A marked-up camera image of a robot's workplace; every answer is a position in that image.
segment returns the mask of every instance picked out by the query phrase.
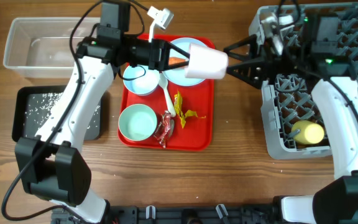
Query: gray wire basket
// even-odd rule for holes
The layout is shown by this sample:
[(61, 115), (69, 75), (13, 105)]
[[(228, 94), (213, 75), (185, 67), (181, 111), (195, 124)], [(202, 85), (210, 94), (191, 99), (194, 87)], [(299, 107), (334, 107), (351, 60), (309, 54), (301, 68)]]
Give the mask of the gray wire basket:
[[(259, 8), (249, 27), (249, 35), (256, 34), (258, 43), (262, 44), (264, 35), (260, 32), (259, 15), (261, 12), (275, 12), (277, 6)], [(347, 55), (354, 63), (358, 74), (358, 2), (335, 4), (301, 5), (302, 15), (294, 28), (283, 34), (288, 46), (300, 46), (298, 38), (302, 33), (305, 13), (308, 11), (335, 12), (341, 22), (338, 28), (338, 50), (336, 55)], [(282, 15), (296, 14), (295, 7), (283, 6)], [(275, 86), (262, 87), (263, 105), (261, 107), (264, 122), (267, 150), (274, 159), (306, 159), (331, 155), (327, 136), (317, 145), (302, 146), (291, 135), (291, 127), (299, 120), (308, 120), (324, 126), (318, 108), (303, 85), (295, 93), (279, 93), (277, 90), (297, 90), (300, 80), (296, 74), (284, 77), (279, 75)]]

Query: candy wrapper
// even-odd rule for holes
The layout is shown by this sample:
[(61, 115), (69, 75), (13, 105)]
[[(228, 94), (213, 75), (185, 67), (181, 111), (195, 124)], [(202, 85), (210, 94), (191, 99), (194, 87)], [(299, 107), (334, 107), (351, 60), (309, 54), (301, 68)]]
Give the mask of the candy wrapper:
[(154, 137), (163, 148), (167, 146), (167, 141), (172, 135), (173, 130), (171, 130), (171, 122), (173, 122), (173, 120), (171, 120), (171, 113), (169, 113), (169, 111), (165, 111), (162, 115), (161, 122), (158, 124), (157, 129), (154, 132)]
[(192, 110), (187, 110), (187, 112), (185, 114), (183, 114), (183, 112), (181, 110), (182, 103), (183, 103), (183, 98), (181, 97), (181, 94), (178, 91), (178, 94), (175, 94), (175, 102), (173, 104), (173, 107), (174, 107), (177, 115), (179, 115), (181, 128), (185, 128), (186, 118), (191, 117), (191, 116), (196, 116), (198, 118), (198, 115), (197, 115), (197, 112), (192, 111)]

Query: red tray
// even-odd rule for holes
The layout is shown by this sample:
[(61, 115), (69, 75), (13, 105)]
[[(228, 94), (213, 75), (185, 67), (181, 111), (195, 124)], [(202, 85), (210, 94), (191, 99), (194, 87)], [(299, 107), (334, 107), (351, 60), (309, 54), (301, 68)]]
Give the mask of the red tray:
[[(140, 39), (148, 39), (148, 34), (143, 34)], [(179, 35), (155, 35), (156, 39), (172, 41), (177, 38), (184, 37)], [(214, 44), (204, 37), (192, 37), (202, 41), (210, 48), (214, 48)], [(212, 122), (214, 108), (214, 81), (205, 80), (195, 86), (178, 86), (172, 82), (168, 82), (168, 92), (173, 103), (174, 95), (180, 92), (183, 97), (182, 109), (186, 113), (187, 110), (197, 111), (197, 115), (203, 118), (186, 119), (185, 128), (182, 129), (178, 115), (174, 117), (175, 128), (171, 138), (167, 142), (166, 149), (185, 150), (185, 151), (201, 151), (205, 149), (212, 140)], [(158, 114), (163, 114), (167, 109), (163, 90), (158, 86), (153, 93), (147, 96), (137, 96), (124, 87), (122, 93), (121, 112), (130, 105), (137, 103), (145, 104), (151, 107)], [(134, 142), (126, 139), (118, 130), (118, 138), (127, 146), (143, 147), (152, 149), (162, 149), (157, 140), (152, 136), (144, 141)]]

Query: red wrapper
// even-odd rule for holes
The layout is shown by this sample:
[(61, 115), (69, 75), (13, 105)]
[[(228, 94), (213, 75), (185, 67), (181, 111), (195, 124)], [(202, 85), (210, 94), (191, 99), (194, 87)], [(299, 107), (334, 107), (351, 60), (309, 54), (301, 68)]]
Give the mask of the red wrapper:
[(165, 111), (162, 115), (161, 122), (158, 124), (157, 129), (154, 132), (154, 137), (160, 143), (160, 145), (165, 148), (167, 146), (167, 141), (171, 133), (171, 113)]

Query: wood grain surface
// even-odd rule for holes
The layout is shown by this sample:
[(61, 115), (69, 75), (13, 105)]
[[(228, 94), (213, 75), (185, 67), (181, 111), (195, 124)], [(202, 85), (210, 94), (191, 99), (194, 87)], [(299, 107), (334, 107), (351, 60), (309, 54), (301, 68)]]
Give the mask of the wood grain surface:
[[(79, 17), (92, 0), (0, 0), (0, 206), (18, 173), (11, 139), (17, 91), (23, 86), (65, 84), (67, 80), (25, 79), (2, 65), (11, 22), (16, 17)], [(141, 1), (169, 8), (175, 18), (167, 34), (204, 36), (217, 49), (248, 36), (260, 6), (276, 0)], [(300, 1), (302, 4), (326, 1)], [(99, 8), (90, 16), (99, 16)], [(151, 20), (142, 12), (148, 27)], [(131, 30), (140, 29), (132, 14)], [(123, 84), (109, 89), (109, 127), (86, 142), (83, 157), (92, 170), (92, 188), (112, 205), (240, 205), (269, 202), (275, 195), (313, 194), (333, 180), (332, 157), (275, 161), (268, 154), (260, 114), (260, 90), (226, 76), (215, 83), (213, 140), (202, 152), (125, 147), (117, 138)], [(28, 215), (50, 206), (26, 195), (18, 184), (8, 205), (11, 215)], [(49, 223), (50, 214), (23, 223)], [(8, 223), (0, 212), (0, 223)]]

